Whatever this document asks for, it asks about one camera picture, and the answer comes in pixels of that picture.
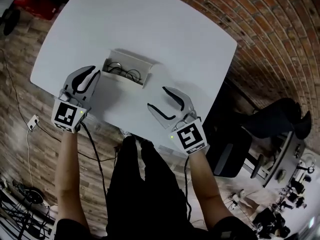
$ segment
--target black shirt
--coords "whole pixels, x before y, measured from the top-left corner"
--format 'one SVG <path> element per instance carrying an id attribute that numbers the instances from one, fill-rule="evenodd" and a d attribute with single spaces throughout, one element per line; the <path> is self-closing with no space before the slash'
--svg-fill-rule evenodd
<path id="1" fill-rule="evenodd" d="M 148 232 L 146 228 L 141 235 L 137 238 L 155 239 L 157 238 L 157 232 Z M 172 235 L 177 234 L 178 236 L 184 236 L 183 239 L 210 239 L 210 240 L 233 240 L 233 239 L 246 239 L 246 240 L 257 240 L 255 233 L 241 220 L 236 217 L 227 217 L 220 220 L 214 228 L 209 231 L 205 231 L 199 228 L 194 228 L 191 224 L 186 226 L 182 232 L 167 232 L 167 236 L 172 238 Z M 133 239 L 135 236 L 128 232 L 128 238 Z M 55 240 L 69 240 L 69 239 L 93 239 L 88 229 L 86 229 L 80 223 L 70 220 L 61 219 L 58 221 L 56 226 Z"/>

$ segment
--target wooden floor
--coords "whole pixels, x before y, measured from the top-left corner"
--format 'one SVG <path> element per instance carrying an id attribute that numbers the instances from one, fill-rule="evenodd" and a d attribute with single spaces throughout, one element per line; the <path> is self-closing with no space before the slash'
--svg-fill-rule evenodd
<path id="1" fill-rule="evenodd" d="M 0 64 L 0 173 L 2 178 L 16 179 L 27 186 L 32 185 L 28 166 L 27 127 L 18 111 L 16 94 L 21 114 L 26 122 L 37 114 L 40 118 L 39 125 L 43 129 L 55 138 L 61 139 L 62 136 L 62 132 L 53 127 L 50 121 L 54 97 L 30 82 L 33 65 L 54 20 L 42 20 L 22 11 L 21 19 L 13 33 L 7 37 L 0 37 L 0 48 L 4 51 L 6 61 L 5 63 L 0 51 L 2 62 Z M 4 67 L 5 64 L 13 79 L 16 93 L 9 73 Z M 92 116 L 84 122 L 91 132 L 100 159 L 114 158 L 114 147 L 123 140 L 118 128 L 98 121 Z M 56 204 L 54 177 L 60 143 L 39 127 L 29 133 L 28 142 L 33 185 L 43 191 L 50 205 Z M 89 157 L 95 156 L 83 129 L 79 132 L 78 150 Z M 172 156 L 163 156 L 163 158 L 175 173 L 178 184 L 184 187 L 185 159 Z M 79 155 L 79 163 L 82 206 L 91 232 L 95 235 L 103 235 L 107 223 L 107 211 L 98 165 L 96 161 L 82 155 Z M 141 159 L 139 164 L 143 176 L 144 164 Z M 114 161 L 103 162 L 102 168 L 105 184 L 108 187 Z M 247 178 L 238 178 L 235 181 L 218 179 L 218 185 L 223 198 L 235 190 L 240 190 L 244 185 L 247 186 L 248 192 L 259 189 L 258 186 L 250 186 Z M 194 221 L 201 219 L 202 214 L 194 193 L 190 192 L 189 198 L 193 207 L 191 221 Z M 246 220 L 241 212 L 236 215 Z"/>

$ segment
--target office chair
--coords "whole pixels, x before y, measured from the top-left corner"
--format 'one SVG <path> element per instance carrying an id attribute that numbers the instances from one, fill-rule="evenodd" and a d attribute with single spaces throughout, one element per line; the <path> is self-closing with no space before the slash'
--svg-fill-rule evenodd
<path id="1" fill-rule="evenodd" d="M 220 123 L 215 133 L 206 134 L 210 144 L 206 158 L 215 176 L 227 178 L 237 176 L 248 159 L 254 165 L 252 179 L 262 166 L 264 156 L 260 154 L 256 159 L 249 154 L 252 137 L 248 132 L 264 139 L 291 131 L 295 131 L 299 139 L 306 138 L 311 131 L 311 115 L 308 111 L 301 119 L 300 105 L 290 98 L 282 98 L 253 115 L 232 117 L 228 123 Z"/>

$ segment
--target person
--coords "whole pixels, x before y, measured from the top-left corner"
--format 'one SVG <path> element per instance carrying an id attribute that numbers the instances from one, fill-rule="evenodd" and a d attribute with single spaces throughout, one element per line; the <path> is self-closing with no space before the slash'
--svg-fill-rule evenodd
<path id="1" fill-rule="evenodd" d="M 285 226 L 286 220 L 282 215 L 263 204 L 258 204 L 254 200 L 244 196 L 244 190 L 232 195 L 234 207 L 239 206 L 248 216 L 258 230 L 258 235 L 264 239 L 271 239 L 274 235 L 279 238 L 286 238 L 290 234 L 290 229 Z M 281 206 L 288 207 L 285 201 Z"/>
<path id="2" fill-rule="evenodd" d="M 303 196 L 300 196 L 295 202 L 295 207 L 296 208 L 300 208 L 301 206 L 304 209 L 307 207 L 307 204 L 305 203 L 305 198 Z"/>
<path id="3" fill-rule="evenodd" d="M 279 206 L 280 210 L 282 210 L 282 208 L 289 208 L 290 210 L 293 210 L 294 207 L 290 204 L 287 204 L 286 201 L 282 201 L 282 203 Z"/>
<path id="4" fill-rule="evenodd" d="M 257 239 L 226 208 L 203 150 L 191 154 L 189 163 L 207 231 L 194 228 L 188 221 L 186 197 L 152 142 L 142 141 L 141 157 L 145 163 L 144 180 L 140 177 L 136 139 L 125 135 L 106 195 L 106 239 Z M 79 187 L 77 133 L 65 131 L 55 174 L 56 240 L 92 239 Z"/>

